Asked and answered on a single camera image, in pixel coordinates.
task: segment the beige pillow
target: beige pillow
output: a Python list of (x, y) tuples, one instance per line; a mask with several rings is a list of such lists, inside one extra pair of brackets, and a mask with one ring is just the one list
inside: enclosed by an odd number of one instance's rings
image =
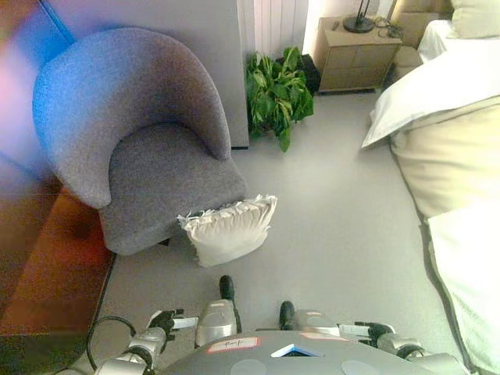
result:
[(200, 216), (178, 216), (182, 229), (196, 247), (200, 266), (229, 262), (253, 252), (267, 238), (277, 198), (257, 195)]
[(453, 29), (459, 38), (500, 35), (500, 0), (452, 0)]
[(393, 134), (392, 151), (426, 218), (500, 199), (499, 117), (496, 96), (418, 119)]

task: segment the armchair backrest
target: armchair backrest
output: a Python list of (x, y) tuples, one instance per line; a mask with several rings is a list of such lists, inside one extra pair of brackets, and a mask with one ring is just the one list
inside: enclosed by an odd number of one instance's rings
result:
[(93, 34), (46, 64), (33, 99), (34, 124), (55, 174), (83, 202), (111, 202), (109, 160), (141, 127), (178, 122), (218, 159), (230, 136), (215, 84), (179, 41), (133, 27)]

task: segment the nightstand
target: nightstand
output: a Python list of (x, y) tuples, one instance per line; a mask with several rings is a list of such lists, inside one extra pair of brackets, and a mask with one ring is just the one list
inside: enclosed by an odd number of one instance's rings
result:
[[(314, 63), (321, 73), (320, 92), (380, 88), (401, 40), (381, 37), (375, 27), (369, 33), (350, 33), (344, 17), (320, 19)], [(339, 24), (332, 30), (335, 21)]]

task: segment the nightstand drawer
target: nightstand drawer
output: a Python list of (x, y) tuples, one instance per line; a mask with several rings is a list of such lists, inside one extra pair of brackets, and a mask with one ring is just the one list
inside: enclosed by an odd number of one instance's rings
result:
[(325, 71), (329, 69), (350, 68), (356, 56), (356, 47), (335, 47), (330, 49)]
[(330, 69), (321, 79), (320, 91), (348, 88), (350, 73), (350, 69)]
[(360, 45), (354, 58), (353, 67), (388, 66), (391, 62), (395, 45)]
[(349, 70), (349, 86), (352, 88), (374, 88), (380, 86), (387, 68), (371, 66), (369, 68), (352, 68)]

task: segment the cable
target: cable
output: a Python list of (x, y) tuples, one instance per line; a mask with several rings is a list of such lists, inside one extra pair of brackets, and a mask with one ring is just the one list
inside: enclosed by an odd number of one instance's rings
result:
[(128, 320), (124, 319), (124, 318), (120, 318), (119, 316), (104, 316), (104, 317), (96, 320), (95, 322), (93, 322), (93, 324), (91, 325), (91, 329), (88, 331), (87, 341), (86, 341), (86, 347), (87, 347), (88, 362), (91, 363), (92, 369), (94, 371), (97, 370), (97, 365), (95, 364), (94, 358), (92, 357), (92, 354), (91, 354), (91, 340), (92, 340), (92, 336), (94, 336), (95, 328), (97, 328), (97, 326), (99, 324), (101, 324), (102, 322), (105, 322), (105, 321), (108, 321), (108, 320), (115, 320), (115, 321), (118, 321), (118, 322), (121, 322), (121, 323), (125, 324), (127, 327), (130, 328), (130, 335), (131, 335), (131, 337), (135, 336), (135, 334), (136, 334), (136, 330), (135, 330), (134, 326), (132, 325), (132, 323), (129, 322)]
[(405, 30), (402, 27), (397, 27), (389, 22), (388, 19), (383, 17), (378, 17), (375, 20), (375, 26), (378, 30), (378, 36), (381, 38), (399, 38), (403, 39), (405, 36)]
[(52, 375), (57, 375), (58, 373), (62, 373), (63, 371), (67, 371), (67, 370), (70, 370), (70, 368), (64, 367), (63, 369), (60, 369), (59, 371), (55, 371), (54, 373), (52, 373)]

